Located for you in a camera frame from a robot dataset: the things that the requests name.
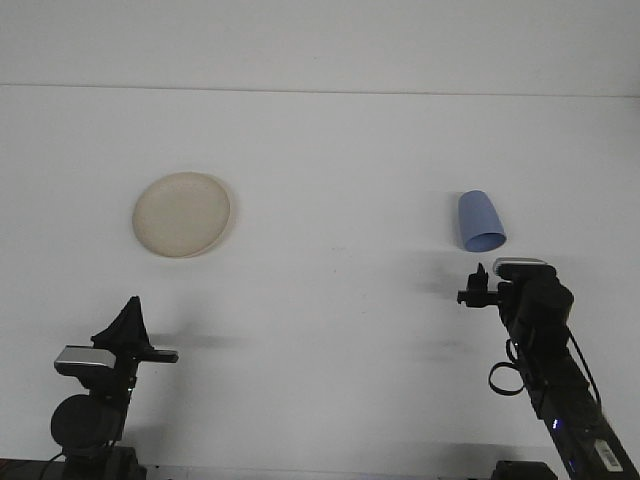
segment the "round plate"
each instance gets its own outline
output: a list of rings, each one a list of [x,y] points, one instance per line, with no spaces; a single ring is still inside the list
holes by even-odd
[[[191,257],[224,232],[231,204],[213,177],[182,172],[154,182],[133,212],[133,231],[147,249],[165,257]]]

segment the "barcode label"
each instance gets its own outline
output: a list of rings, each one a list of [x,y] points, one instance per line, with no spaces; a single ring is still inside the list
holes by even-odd
[[[622,472],[622,465],[620,465],[620,462],[605,440],[596,440],[595,447],[596,452],[600,455],[602,463],[607,467],[607,470],[610,472]]]

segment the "blue cup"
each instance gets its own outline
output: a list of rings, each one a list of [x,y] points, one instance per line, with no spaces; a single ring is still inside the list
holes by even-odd
[[[469,252],[488,252],[507,240],[496,209],[487,194],[480,190],[460,197],[458,220],[462,243]]]

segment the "cable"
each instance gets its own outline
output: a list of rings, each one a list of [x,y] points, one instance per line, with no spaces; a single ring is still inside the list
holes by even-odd
[[[586,372],[587,377],[589,378],[589,382],[591,382],[593,393],[595,393],[596,395],[596,404],[598,405],[598,410],[602,411],[602,399],[600,398],[600,392],[598,391],[598,387],[596,386],[596,381],[593,379],[593,375],[591,375],[591,370],[589,370],[589,365],[587,365],[587,361],[584,359],[584,355],[582,355],[582,352],[580,351],[578,342],[576,342],[576,339],[573,336],[573,333],[571,333],[571,331],[569,331],[569,338],[571,339],[571,343],[573,343],[573,346],[575,347],[576,352],[578,353],[578,356],[582,361],[582,365],[584,366],[584,371]]]
[[[44,474],[47,471],[47,468],[49,468],[51,466],[51,464],[59,457],[62,456],[62,452],[60,452],[58,455],[56,455],[55,457],[51,457],[49,459],[49,461],[44,465],[44,467],[42,467],[42,470],[40,471],[40,475],[38,476],[38,480],[42,480],[44,478]]]
[[[495,383],[493,383],[493,374],[501,368],[510,368],[511,370],[515,370],[516,372],[520,373],[520,370],[518,368],[518,359],[516,358],[516,355],[514,355],[511,349],[512,346],[513,346],[513,342],[511,341],[511,339],[507,339],[507,344],[505,345],[505,349],[507,351],[507,357],[509,357],[510,361],[498,362],[493,367],[491,367],[491,370],[489,370],[489,387],[498,395],[502,395],[505,397],[512,397],[514,395],[518,395],[520,392],[524,390],[524,382],[522,386],[516,390],[506,390],[504,388],[498,387]]]

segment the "wall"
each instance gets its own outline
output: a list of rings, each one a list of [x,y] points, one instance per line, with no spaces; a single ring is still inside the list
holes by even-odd
[[[0,3],[0,82],[640,94],[634,0]]]

